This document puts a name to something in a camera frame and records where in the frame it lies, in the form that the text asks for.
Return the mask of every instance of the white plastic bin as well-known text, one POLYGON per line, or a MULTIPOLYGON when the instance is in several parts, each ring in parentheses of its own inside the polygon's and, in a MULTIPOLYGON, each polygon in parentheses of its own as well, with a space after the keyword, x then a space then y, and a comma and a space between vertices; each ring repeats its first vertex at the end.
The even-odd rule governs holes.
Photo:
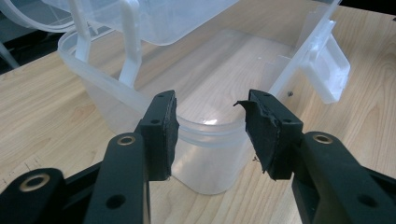
MULTIPOLYGON (((42 0, 70 11, 65 0, 42 0)), ((120 0, 81 1, 84 15, 91 24, 122 31, 120 0)), ((141 38, 156 45, 169 45, 218 15, 237 0, 139 0, 141 38)))
MULTIPOLYGON (((217 194, 233 185, 252 155, 245 112, 233 107, 247 99, 249 89, 282 99, 301 68, 325 103, 338 101, 349 63, 331 33, 329 18, 337 5, 333 0, 240 0, 169 46, 140 46, 145 23, 123 15, 131 25, 120 30, 104 23, 88 33, 84 27, 79 35, 68 32, 59 53, 115 133, 132 131, 156 93, 175 90, 180 128, 173 175, 197 192, 217 194), (87 35, 92 37, 89 55, 78 56, 78 41, 87 35), (119 81, 128 73, 133 77, 134 70, 132 86, 119 81)), ((190 16, 195 17, 187 13, 185 21, 190 16)))
POLYGON ((40 0, 1 0, 0 10, 10 20, 23 27, 53 33, 75 29, 70 13, 40 0))

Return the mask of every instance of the light wood tabletop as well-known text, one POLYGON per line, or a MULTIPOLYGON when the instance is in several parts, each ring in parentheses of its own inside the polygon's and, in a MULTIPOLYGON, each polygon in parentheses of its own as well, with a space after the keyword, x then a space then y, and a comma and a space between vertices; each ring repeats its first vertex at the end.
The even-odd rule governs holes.
MULTIPOLYGON (((361 165, 396 177, 396 21, 339 7, 333 35, 351 64, 341 100, 324 105, 301 78, 285 105, 304 131, 338 137, 361 165)), ((115 134, 57 52, 0 76, 0 190, 36 168, 68 177, 97 162, 115 134)), ((300 223, 290 181, 253 158, 234 185, 198 194, 177 179, 150 184, 152 223, 300 223)))

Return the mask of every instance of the clear plastic container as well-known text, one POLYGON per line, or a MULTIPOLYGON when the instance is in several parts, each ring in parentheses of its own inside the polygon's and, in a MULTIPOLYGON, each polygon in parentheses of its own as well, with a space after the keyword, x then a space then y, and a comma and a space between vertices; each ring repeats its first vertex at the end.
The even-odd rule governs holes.
POLYGON ((301 68, 325 103, 339 99, 349 63, 331 34, 329 18, 337 5, 333 0, 240 0, 169 46, 128 44, 128 36, 138 34, 132 22, 132 32, 129 26, 121 32, 107 24, 91 27, 89 55, 82 59, 81 32, 68 32, 59 53, 115 133, 133 131, 155 94, 175 90, 180 128, 173 176, 197 192, 217 194, 233 185, 252 156, 245 112, 233 106, 248 98, 249 89, 282 100, 301 68), (120 81, 124 73, 134 76, 134 69, 132 86, 120 81))
MULTIPOLYGON (((65 0, 42 0, 70 11, 65 0)), ((102 24, 122 31, 121 0, 81 1, 91 24, 102 24)), ((184 35, 218 15, 237 0, 138 0, 141 38, 156 45, 175 43, 184 35)))
POLYGON ((39 0, 2 0, 0 10, 10 20, 23 27, 53 33, 75 29, 70 13, 39 0))

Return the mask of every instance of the white plastic handle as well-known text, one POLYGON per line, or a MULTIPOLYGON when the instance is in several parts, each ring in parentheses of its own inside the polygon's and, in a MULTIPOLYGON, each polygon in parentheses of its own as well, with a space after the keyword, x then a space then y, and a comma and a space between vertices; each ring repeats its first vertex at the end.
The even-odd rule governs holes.
POLYGON ((142 63, 139 2, 137 0, 122 0, 120 7, 126 59, 119 81, 133 89, 134 80, 142 63))
POLYGON ((78 41, 76 47, 76 58, 82 60, 84 63, 90 57, 91 49, 91 34, 88 27, 87 20, 84 17, 82 5, 78 0, 68 0, 70 6, 70 13, 76 25, 78 32, 78 41))
POLYGON ((350 64, 334 37, 329 21, 301 63, 312 86, 325 104, 338 102, 347 85, 350 64))

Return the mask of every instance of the plastic latch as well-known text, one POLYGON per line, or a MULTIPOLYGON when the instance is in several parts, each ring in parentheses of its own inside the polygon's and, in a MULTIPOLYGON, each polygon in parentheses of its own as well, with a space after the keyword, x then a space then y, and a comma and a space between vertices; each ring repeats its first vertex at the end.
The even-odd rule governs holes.
POLYGON ((325 104, 338 102, 347 84, 350 64, 334 37, 334 21, 327 21, 300 64, 325 104))

